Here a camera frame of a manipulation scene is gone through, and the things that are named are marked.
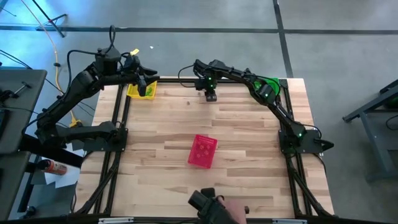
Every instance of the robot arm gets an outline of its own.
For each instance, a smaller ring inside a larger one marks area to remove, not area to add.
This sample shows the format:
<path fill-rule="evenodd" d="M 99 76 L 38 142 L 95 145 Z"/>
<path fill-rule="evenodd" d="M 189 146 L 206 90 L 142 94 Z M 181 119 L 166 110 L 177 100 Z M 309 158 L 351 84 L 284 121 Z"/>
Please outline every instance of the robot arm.
<path fill-rule="evenodd" d="M 276 81 L 258 77 L 254 73 L 251 73 L 248 68 L 245 71 L 240 71 L 234 67 L 227 67 L 219 60 L 214 60 L 207 65 L 196 59 L 193 65 L 193 72 L 199 77 L 198 80 L 195 80 L 195 88 L 197 90 L 205 90 L 207 101 L 217 100 L 215 88 L 217 81 L 223 77 L 246 85 L 250 95 L 259 104 L 267 106 L 277 119 L 285 125 L 289 142 L 293 146 L 300 146 L 307 131 L 304 125 L 294 121 L 288 112 L 275 102 L 279 90 L 276 93 L 270 82 L 276 83 Z"/>
<path fill-rule="evenodd" d="M 74 139 L 106 139 L 117 132 L 110 121 L 99 126 L 72 129 L 56 123 L 81 100 L 92 97 L 107 85 L 138 85 L 139 94 L 145 96 L 146 86 L 160 78 L 154 76 L 157 72 L 143 67 L 138 56 L 130 54 L 125 56 L 124 65 L 118 68 L 121 57 L 114 47 L 111 50 L 100 49 L 95 55 L 95 62 L 73 79 L 68 91 L 63 96 L 58 96 L 56 102 L 38 115 L 35 133 L 42 144 L 63 146 Z"/>

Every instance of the concrete floor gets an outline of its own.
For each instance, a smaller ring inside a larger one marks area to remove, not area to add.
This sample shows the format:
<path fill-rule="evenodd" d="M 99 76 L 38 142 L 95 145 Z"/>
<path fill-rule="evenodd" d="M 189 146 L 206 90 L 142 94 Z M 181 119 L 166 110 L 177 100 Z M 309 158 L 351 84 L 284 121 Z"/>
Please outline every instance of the concrete floor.
<path fill-rule="evenodd" d="M 27 3 L 44 21 L 34 5 Z M 67 13 L 64 24 L 70 26 L 277 28 L 272 0 L 86 0 L 84 4 L 79 0 L 42 0 L 38 3 L 50 17 Z M 279 4 L 285 29 L 398 29 L 395 13 L 398 2 L 393 0 L 280 0 Z M 17 17 L 1 11 L 0 22 L 36 24 L 20 6 L 19 0 L 8 0 L 5 8 Z M 0 49 L 33 68 L 46 69 L 47 78 L 54 81 L 53 49 L 43 32 L 0 30 L 0 36 Z M 67 51 L 94 51 L 109 44 L 105 32 L 69 32 L 64 39 L 54 32 L 51 36 L 64 66 L 60 74 L 64 87 Z M 294 77 L 305 79 L 315 124 L 325 139 L 335 143 L 324 156 L 335 213 L 344 218 L 398 222 L 398 182 L 365 181 L 365 175 L 377 170 L 377 164 L 363 125 L 359 120 L 345 124 L 341 119 L 396 79 L 398 36 L 286 35 L 286 39 Z M 204 62 L 217 58 L 236 68 L 249 67 L 259 75 L 286 77 L 278 34 L 123 32 L 117 33 L 115 46 L 120 51 L 140 49 L 142 64 L 160 71 L 160 75 L 176 75 L 196 58 Z M 0 60 L 4 65 L 15 65 L 4 58 Z M 74 55 L 73 74 L 92 61 L 89 55 Z M 36 111 L 48 106 L 56 93 L 45 84 Z M 95 106 L 97 98 L 85 102 Z M 84 111 L 77 108 L 74 112 L 85 124 L 91 123 L 92 118 Z M 69 121 L 69 115 L 62 119 L 65 124 Z M 30 205 L 37 206 L 43 217 L 66 214 L 73 191 L 73 186 L 58 190 L 52 185 L 37 186 Z M 14 210 L 10 218 L 19 215 Z"/>

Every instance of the hand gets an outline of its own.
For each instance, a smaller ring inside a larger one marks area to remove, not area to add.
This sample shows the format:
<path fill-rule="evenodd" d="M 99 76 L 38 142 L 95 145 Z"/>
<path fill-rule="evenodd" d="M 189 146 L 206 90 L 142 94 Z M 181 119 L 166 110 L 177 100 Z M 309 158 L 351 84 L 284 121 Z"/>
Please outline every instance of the hand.
<path fill-rule="evenodd" d="M 225 206 L 225 209 L 229 211 L 232 218 L 235 219 L 239 224 L 246 224 L 246 212 L 244 206 L 241 205 L 237 200 L 223 200 L 222 197 L 217 198 L 218 201 Z"/>

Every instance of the wire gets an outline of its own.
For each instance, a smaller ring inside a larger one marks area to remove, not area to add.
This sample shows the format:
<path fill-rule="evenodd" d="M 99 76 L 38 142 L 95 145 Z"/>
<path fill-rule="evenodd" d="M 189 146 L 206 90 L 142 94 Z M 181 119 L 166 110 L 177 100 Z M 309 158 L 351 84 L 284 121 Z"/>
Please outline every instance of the wire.
<path fill-rule="evenodd" d="M 31 113 L 34 113 L 34 114 L 39 115 L 38 112 L 31 111 L 31 110 L 28 110 L 28 109 L 25 109 L 25 108 L 16 108 L 16 107 L 11 107 L 11 106 L 0 106 L 0 109 L 24 110 L 24 111 L 28 111 L 28 112 L 31 112 Z M 34 119 L 34 120 L 31 121 L 27 126 L 25 126 L 25 127 L 22 129 L 22 133 L 24 134 L 25 131 L 26 131 L 26 129 L 27 129 L 27 127 L 29 127 L 30 125 L 32 125 L 32 124 L 33 124 L 34 122 L 36 122 L 37 120 L 38 120 L 38 118 Z M 61 123 L 61 122 L 57 122 L 57 124 L 61 124 L 62 126 L 68 128 L 68 126 L 66 126 L 65 124 L 63 124 L 63 123 Z"/>
<path fill-rule="evenodd" d="M 5 10 L 5 8 L 3 8 L 3 7 L 0 7 L 0 9 L 1 9 L 1 10 L 4 10 L 4 11 L 6 11 L 6 12 L 8 12 L 9 14 L 11 14 L 11 15 L 13 15 L 13 16 L 15 16 L 15 17 L 17 17 L 17 15 L 14 15 L 13 13 L 9 12 L 8 10 Z"/>
<path fill-rule="evenodd" d="M 61 93 L 63 93 L 63 91 L 61 91 L 60 89 L 58 89 L 52 82 L 50 82 L 48 79 L 45 79 L 45 81 L 47 81 L 50 85 L 52 85 L 54 88 L 56 88 L 58 91 L 60 91 Z M 93 111 L 95 111 L 95 109 L 93 107 L 91 107 L 90 105 L 84 103 L 84 102 L 79 102 L 85 106 L 87 106 L 88 108 L 92 109 Z"/>
<path fill-rule="evenodd" d="M 313 127 L 313 128 L 315 128 L 318 132 L 319 132 L 319 138 L 322 138 L 322 132 L 321 132 L 321 130 L 319 130 L 319 128 L 318 127 L 316 127 L 316 126 L 314 126 L 314 125 L 311 125 L 311 124 L 302 124 L 302 123 L 299 123 L 299 122 L 297 122 L 297 121 L 294 121 L 296 124 L 301 124 L 301 125 L 303 125 L 303 126 L 308 126 L 308 127 Z"/>
<path fill-rule="evenodd" d="M 105 54 L 108 53 L 112 47 L 114 47 L 113 43 L 114 43 L 115 38 L 116 38 L 116 29 L 115 29 L 114 25 L 111 25 L 109 27 L 109 41 L 111 41 L 111 45 L 109 45 Z"/>
<path fill-rule="evenodd" d="M 28 112 L 31 112 L 31 113 L 39 114 L 39 113 L 37 113 L 35 111 L 31 111 L 31 110 L 28 110 L 28 109 L 25 109 L 25 108 L 16 108 L 16 107 L 11 107 L 11 106 L 1 106 L 0 109 L 24 110 L 24 111 L 28 111 Z"/>
<path fill-rule="evenodd" d="M 45 34 L 47 35 L 47 37 L 49 37 L 52 47 L 54 49 L 54 54 L 55 54 L 55 63 L 58 64 L 58 52 L 57 52 L 57 47 L 55 46 L 54 41 L 51 39 L 50 34 L 47 32 L 47 30 L 45 29 L 45 27 L 43 26 L 43 24 L 39 21 L 39 19 L 36 17 L 36 15 L 32 12 L 32 10 L 30 10 L 29 6 L 24 2 L 24 0 L 21 0 L 22 3 L 25 5 L 25 7 L 27 8 L 27 10 L 29 10 L 29 12 L 32 14 L 32 16 L 36 19 L 36 21 L 39 23 L 39 25 L 41 26 L 41 28 L 44 30 Z M 58 82 L 58 77 L 59 77 L 59 71 L 58 71 L 58 67 L 55 66 L 55 84 L 57 84 L 58 89 L 62 90 L 59 82 Z M 72 123 L 76 123 L 76 118 L 75 115 L 73 114 L 73 111 L 70 111 L 70 116 L 72 117 Z"/>
<path fill-rule="evenodd" d="M 28 66 L 25 62 L 23 62 L 23 61 L 19 60 L 18 58 L 12 56 L 11 54 L 9 54 L 9 53 L 7 53 L 7 52 L 5 52 L 5 51 L 3 51 L 3 50 L 0 50 L 0 52 L 1 52 L 1 53 L 0 53 L 1 55 L 7 57 L 9 60 L 12 60 L 13 62 L 19 63 L 19 64 L 25 66 L 25 67 L 28 68 L 28 69 L 32 69 L 32 68 L 31 68 L 30 66 Z"/>
<path fill-rule="evenodd" d="M 98 55 L 98 53 L 94 53 L 94 52 L 87 52 L 84 50 L 70 50 L 67 54 L 67 64 L 68 64 L 68 73 L 69 73 L 69 80 L 68 80 L 68 88 L 64 94 L 64 97 L 66 97 L 68 95 L 69 89 L 70 89 L 70 85 L 72 84 L 72 70 L 70 68 L 70 54 L 74 53 L 74 52 L 78 52 L 78 53 L 82 53 L 82 54 L 88 54 L 88 55 Z"/>
<path fill-rule="evenodd" d="M 60 89 L 58 89 L 58 88 L 57 88 L 52 82 L 50 82 L 48 79 L 45 79 L 45 81 L 47 81 L 47 82 L 48 82 L 49 84 L 51 84 L 54 88 L 56 88 L 56 89 L 59 90 L 61 93 L 63 93 L 63 91 L 61 91 Z M 83 111 L 85 111 L 88 115 L 90 115 L 90 116 L 92 116 L 92 117 L 94 118 L 94 115 L 92 115 L 90 112 L 88 112 L 87 110 L 85 110 L 84 108 L 82 108 L 79 104 L 77 104 L 77 106 L 80 107 L 80 109 L 82 109 Z"/>
<path fill-rule="evenodd" d="M 323 161 L 323 159 L 322 159 L 318 154 L 316 154 L 316 153 L 313 153 L 313 155 L 314 155 L 316 158 L 318 158 L 319 161 L 322 163 L 322 165 L 323 165 L 323 170 L 325 171 L 325 174 L 326 174 L 326 166 L 325 166 L 325 162 Z"/>
<path fill-rule="evenodd" d="M 92 116 L 94 118 L 94 115 L 92 115 L 91 113 L 89 113 L 87 110 L 85 110 L 84 108 L 82 108 L 79 104 L 77 104 L 78 107 L 80 107 L 81 110 L 83 110 L 84 112 L 86 112 L 88 115 Z"/>
<path fill-rule="evenodd" d="M 390 127 L 390 126 L 388 125 L 388 122 L 389 122 L 390 120 L 396 118 L 396 117 L 398 117 L 398 115 L 392 116 L 392 117 L 390 117 L 389 119 L 387 119 L 387 121 L 386 121 L 386 127 L 387 127 L 388 129 L 390 129 L 391 131 L 397 131 L 397 130 L 398 130 L 398 128 L 392 128 L 392 127 Z"/>
<path fill-rule="evenodd" d="M 178 81 L 180 82 L 181 86 L 184 86 L 185 88 L 194 88 L 195 86 L 186 86 L 186 85 L 182 84 L 181 79 L 180 79 L 180 73 L 181 73 L 182 70 L 185 70 L 185 69 L 190 68 L 190 67 L 193 67 L 193 66 L 194 66 L 194 65 L 190 65 L 190 66 L 183 67 L 183 68 L 181 68 L 181 70 L 178 72 L 178 75 L 177 75 Z"/>

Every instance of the wooden table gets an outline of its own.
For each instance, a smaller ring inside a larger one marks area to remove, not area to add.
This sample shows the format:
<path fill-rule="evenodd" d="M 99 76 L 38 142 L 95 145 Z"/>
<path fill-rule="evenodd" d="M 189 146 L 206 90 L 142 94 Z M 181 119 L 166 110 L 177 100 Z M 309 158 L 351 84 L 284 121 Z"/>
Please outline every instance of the wooden table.
<path fill-rule="evenodd" d="M 304 80 L 288 83 L 295 119 L 313 124 Z M 101 91 L 93 125 L 111 120 L 117 89 L 107 86 Z M 217 195 L 249 206 L 248 217 L 294 217 L 278 120 L 242 84 L 219 84 L 216 92 L 218 101 L 207 103 L 203 92 L 194 88 L 158 83 L 155 100 L 131 101 L 112 216 L 196 217 L 189 197 L 194 190 L 214 187 Z M 211 169 L 187 164 L 196 134 L 218 140 Z M 95 152 L 84 162 L 76 210 L 97 187 L 103 156 Z M 333 213 L 322 164 L 311 154 L 303 155 L 303 164 L 309 189 Z M 299 200 L 304 211 L 300 192 Z"/>

